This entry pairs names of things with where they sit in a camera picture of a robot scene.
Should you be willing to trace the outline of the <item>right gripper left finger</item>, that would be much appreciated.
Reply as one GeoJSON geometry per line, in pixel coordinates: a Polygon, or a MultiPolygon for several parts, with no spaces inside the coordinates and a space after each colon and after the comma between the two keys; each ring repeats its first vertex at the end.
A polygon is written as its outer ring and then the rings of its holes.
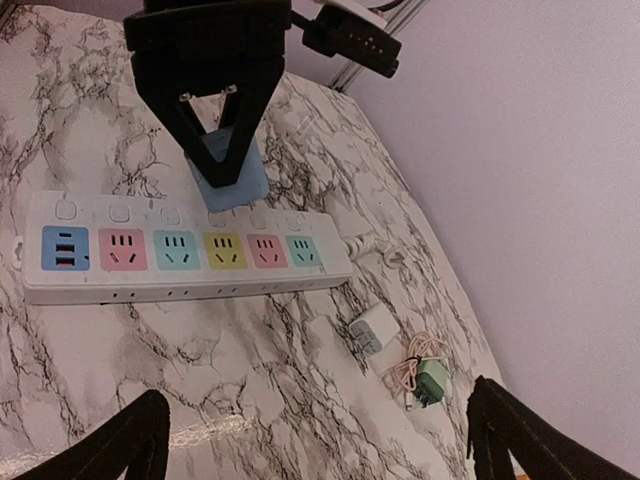
{"type": "Polygon", "coordinates": [[[170,407],[148,390],[85,439],[24,472],[21,479],[163,479],[170,407]]]}

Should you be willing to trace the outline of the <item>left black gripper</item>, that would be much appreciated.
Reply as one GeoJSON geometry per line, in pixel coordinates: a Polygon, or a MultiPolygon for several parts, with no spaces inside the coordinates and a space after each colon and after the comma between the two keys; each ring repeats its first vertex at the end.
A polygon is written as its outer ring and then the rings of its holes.
{"type": "Polygon", "coordinates": [[[123,22],[136,89],[214,188],[235,184],[284,72],[289,1],[149,1],[123,22]],[[224,156],[183,94],[205,97],[234,86],[220,127],[231,129],[224,156]]]}

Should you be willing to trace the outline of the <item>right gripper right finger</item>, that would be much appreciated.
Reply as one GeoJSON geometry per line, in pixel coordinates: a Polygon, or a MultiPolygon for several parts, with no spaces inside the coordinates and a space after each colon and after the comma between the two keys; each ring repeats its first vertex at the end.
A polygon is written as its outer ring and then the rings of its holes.
{"type": "Polygon", "coordinates": [[[621,467],[565,436],[496,381],[480,376],[468,399],[467,456],[478,479],[632,479],[621,467]]]}

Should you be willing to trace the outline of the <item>green plug adapter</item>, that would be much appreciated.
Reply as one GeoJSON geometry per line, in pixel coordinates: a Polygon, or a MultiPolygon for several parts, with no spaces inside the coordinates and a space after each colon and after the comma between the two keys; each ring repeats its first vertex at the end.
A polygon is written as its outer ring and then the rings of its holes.
{"type": "Polygon", "coordinates": [[[415,399],[423,408],[440,403],[444,397],[449,372],[439,360],[423,360],[417,367],[415,399]]]}

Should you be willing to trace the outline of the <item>white usb charger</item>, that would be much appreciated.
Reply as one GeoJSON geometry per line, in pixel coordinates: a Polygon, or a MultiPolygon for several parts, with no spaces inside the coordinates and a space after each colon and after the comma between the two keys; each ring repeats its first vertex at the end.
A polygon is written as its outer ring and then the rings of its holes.
{"type": "Polygon", "coordinates": [[[348,326],[359,348],[368,356],[381,352],[400,332],[400,326],[384,303],[370,307],[348,326]]]}

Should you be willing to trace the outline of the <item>white pastel power strip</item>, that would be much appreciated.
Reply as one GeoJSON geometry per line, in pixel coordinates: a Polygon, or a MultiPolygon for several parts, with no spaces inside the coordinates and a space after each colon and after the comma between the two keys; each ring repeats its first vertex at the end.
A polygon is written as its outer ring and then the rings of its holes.
{"type": "Polygon", "coordinates": [[[12,264],[33,305],[164,302],[328,289],[353,273],[322,213],[38,191],[12,264]]]}

